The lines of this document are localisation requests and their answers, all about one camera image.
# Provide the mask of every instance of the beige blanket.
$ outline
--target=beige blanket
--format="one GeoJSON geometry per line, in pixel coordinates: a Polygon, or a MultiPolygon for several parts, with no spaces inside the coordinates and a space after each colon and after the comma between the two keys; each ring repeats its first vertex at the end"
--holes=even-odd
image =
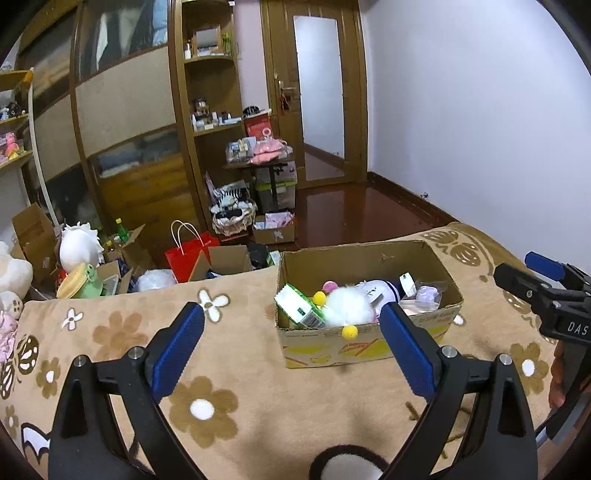
{"type": "MultiPolygon", "coordinates": [[[[529,307],[492,278],[499,263],[522,263],[461,223],[408,238],[428,241],[465,298],[444,342],[485,359],[509,352],[538,425],[548,413],[554,347],[537,332],[539,319],[529,307]]],[[[267,268],[99,300],[27,303],[17,353],[0,376],[4,426],[46,477],[46,439],[72,359],[80,353],[95,361],[119,358],[169,325],[185,302],[198,301],[207,316],[204,335],[160,407],[208,478],[306,479],[314,459],[341,444],[390,462],[424,401],[413,396],[394,359],[286,368],[274,327],[276,279],[277,268],[267,268]]],[[[438,468],[453,459],[471,401],[466,397],[438,468]]],[[[129,445],[133,434],[120,401],[115,410],[129,445]]]]}

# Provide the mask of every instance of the stuffed animal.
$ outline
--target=stuffed animal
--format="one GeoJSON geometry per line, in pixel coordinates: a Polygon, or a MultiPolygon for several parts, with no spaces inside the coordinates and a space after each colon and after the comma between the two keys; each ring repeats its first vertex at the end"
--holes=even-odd
{"type": "Polygon", "coordinates": [[[26,260],[10,256],[10,249],[0,242],[0,292],[14,292],[23,299],[33,281],[33,266],[26,260]]]}
{"type": "Polygon", "coordinates": [[[0,293],[0,310],[18,320],[22,313],[22,300],[16,293],[3,291],[0,293]]]}
{"type": "Polygon", "coordinates": [[[18,151],[20,147],[17,143],[17,138],[14,133],[9,132],[6,134],[6,151],[4,155],[8,157],[9,160],[16,158],[18,156],[18,151]]]}
{"type": "Polygon", "coordinates": [[[104,251],[100,244],[97,230],[92,230],[89,223],[68,226],[61,232],[60,262],[67,273],[84,263],[98,267],[104,251]]]}

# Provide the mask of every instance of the white wall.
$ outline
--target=white wall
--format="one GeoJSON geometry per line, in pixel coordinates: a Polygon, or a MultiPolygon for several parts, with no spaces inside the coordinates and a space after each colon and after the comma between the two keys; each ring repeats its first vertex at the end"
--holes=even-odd
{"type": "Polygon", "coordinates": [[[591,77],[535,0],[361,0],[369,169],[591,271],[591,77]]]}
{"type": "Polygon", "coordinates": [[[242,106],[269,108],[265,56],[262,47],[261,8],[258,0],[236,0],[234,27],[238,43],[238,73],[242,106]]]}

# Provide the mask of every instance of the brown flower pattern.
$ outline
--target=brown flower pattern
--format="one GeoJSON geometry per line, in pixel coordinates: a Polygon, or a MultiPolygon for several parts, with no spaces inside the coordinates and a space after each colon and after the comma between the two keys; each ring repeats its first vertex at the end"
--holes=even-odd
{"type": "Polygon", "coordinates": [[[523,348],[520,344],[514,343],[509,350],[519,378],[523,385],[525,395],[530,393],[540,394],[544,390],[544,378],[550,370],[548,364],[540,360],[541,349],[539,344],[531,342],[523,348]]]}
{"type": "Polygon", "coordinates": [[[95,361],[118,359],[133,346],[145,346],[148,336],[138,332],[141,323],[142,316],[139,313],[133,313],[123,320],[121,312],[113,312],[108,327],[99,325],[92,332],[92,339],[101,346],[95,361]]]}
{"type": "Polygon", "coordinates": [[[238,434],[229,413],[238,408],[238,399],[230,390],[214,390],[207,377],[197,377],[190,385],[179,383],[170,396],[170,423],[181,432],[189,432],[201,448],[215,439],[230,440],[238,434]]]}
{"type": "Polygon", "coordinates": [[[51,362],[43,360],[41,370],[35,380],[41,389],[43,398],[53,397],[57,394],[57,379],[60,378],[61,368],[58,357],[54,357],[51,362]]]}
{"type": "Polygon", "coordinates": [[[4,426],[8,434],[16,440],[18,432],[18,417],[14,414],[14,405],[6,407],[6,415],[4,417],[4,426]]]}

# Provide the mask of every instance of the storage box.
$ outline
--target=storage box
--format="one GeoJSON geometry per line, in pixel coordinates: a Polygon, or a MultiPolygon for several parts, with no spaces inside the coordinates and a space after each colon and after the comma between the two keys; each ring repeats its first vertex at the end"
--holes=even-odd
{"type": "MultiPolygon", "coordinates": [[[[264,216],[258,216],[255,219],[255,224],[257,223],[265,223],[264,216]]],[[[252,234],[254,235],[255,242],[257,244],[264,244],[264,245],[275,245],[275,244],[284,244],[286,242],[295,242],[296,241],[296,224],[295,222],[291,222],[287,226],[283,226],[281,228],[268,228],[264,230],[257,230],[255,228],[252,229],[252,234]]]]}
{"type": "Polygon", "coordinates": [[[145,248],[142,248],[138,242],[138,237],[144,227],[145,224],[130,232],[125,245],[116,247],[112,252],[105,252],[105,261],[112,262],[122,258],[136,277],[143,275],[146,270],[156,268],[150,253],[145,248]]]}
{"type": "MultiPolygon", "coordinates": [[[[386,241],[283,252],[277,291],[289,283],[311,297],[328,280],[340,286],[363,280],[394,282],[406,272],[415,281],[427,284],[447,282],[438,310],[411,317],[415,325],[425,328],[439,343],[460,312],[463,298],[435,252],[423,241],[386,241]]],[[[378,323],[359,325],[358,336],[353,341],[341,336],[342,327],[290,329],[289,320],[279,309],[275,325],[288,368],[329,367],[392,357],[378,323]]]]}
{"type": "MultiPolygon", "coordinates": [[[[296,162],[289,161],[285,165],[273,166],[275,182],[295,181],[297,182],[296,162]]],[[[255,170],[256,182],[258,184],[271,183],[271,172],[269,168],[257,168],[255,170]]]]}
{"type": "Polygon", "coordinates": [[[33,266],[35,281],[49,278],[56,266],[56,236],[51,220],[33,203],[12,218],[12,225],[24,256],[33,266]]]}
{"type": "Polygon", "coordinates": [[[246,245],[210,247],[209,258],[211,262],[207,261],[203,250],[199,252],[199,257],[195,262],[189,281],[205,280],[208,270],[220,275],[234,275],[252,270],[251,258],[248,256],[246,245]]]}
{"type": "Polygon", "coordinates": [[[277,207],[273,204],[273,194],[271,193],[271,184],[264,183],[256,186],[259,201],[263,213],[273,212],[274,210],[283,210],[286,208],[296,208],[296,184],[295,181],[285,181],[277,183],[277,207]]]}

